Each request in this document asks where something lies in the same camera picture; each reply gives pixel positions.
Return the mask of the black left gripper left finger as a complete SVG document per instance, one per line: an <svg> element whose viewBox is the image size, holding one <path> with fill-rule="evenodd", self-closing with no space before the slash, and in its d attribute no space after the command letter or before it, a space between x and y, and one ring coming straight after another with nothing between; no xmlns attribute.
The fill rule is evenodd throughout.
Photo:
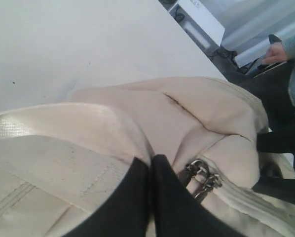
<svg viewBox="0 0 295 237"><path fill-rule="evenodd" d="M72 237L144 237L149 217L149 169L134 158L121 183Z"/></svg>

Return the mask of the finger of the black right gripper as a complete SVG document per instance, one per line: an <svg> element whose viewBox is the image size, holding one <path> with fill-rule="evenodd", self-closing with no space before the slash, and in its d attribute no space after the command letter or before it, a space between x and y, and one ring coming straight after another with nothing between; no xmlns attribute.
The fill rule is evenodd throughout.
<svg viewBox="0 0 295 237"><path fill-rule="evenodd" d="M259 134L257 150L265 153L295 153L295 128Z"/></svg>
<svg viewBox="0 0 295 237"><path fill-rule="evenodd" d="M253 191L295 205L295 179L285 179L279 173L263 173Z"/></svg>

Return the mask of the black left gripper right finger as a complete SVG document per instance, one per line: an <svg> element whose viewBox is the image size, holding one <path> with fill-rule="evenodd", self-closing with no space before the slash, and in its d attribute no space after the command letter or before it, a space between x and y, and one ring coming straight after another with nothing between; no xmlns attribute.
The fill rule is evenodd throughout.
<svg viewBox="0 0 295 237"><path fill-rule="evenodd" d="M189 165L177 176L165 155L152 158L152 202L157 237L239 236L236 230L202 207L186 189L198 170Z"/></svg>

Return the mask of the bystander hand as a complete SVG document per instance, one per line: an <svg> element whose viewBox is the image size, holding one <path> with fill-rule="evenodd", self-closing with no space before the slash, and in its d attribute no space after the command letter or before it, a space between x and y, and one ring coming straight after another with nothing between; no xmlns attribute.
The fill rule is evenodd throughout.
<svg viewBox="0 0 295 237"><path fill-rule="evenodd" d="M262 64L270 65L275 63L282 63L287 61L289 58L283 48L281 42L275 42L271 44L268 51L266 52Z"/></svg>

